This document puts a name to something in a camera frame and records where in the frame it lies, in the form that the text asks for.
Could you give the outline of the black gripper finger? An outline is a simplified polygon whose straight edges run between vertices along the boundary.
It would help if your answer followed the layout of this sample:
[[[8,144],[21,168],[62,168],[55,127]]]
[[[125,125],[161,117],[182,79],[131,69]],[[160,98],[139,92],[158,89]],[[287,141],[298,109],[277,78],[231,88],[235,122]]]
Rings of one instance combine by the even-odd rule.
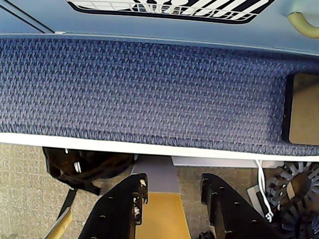
[[[235,189],[215,174],[201,176],[201,202],[217,239],[280,239],[273,228]]]
[[[147,203],[147,174],[128,176],[96,202],[79,238],[134,239]]]

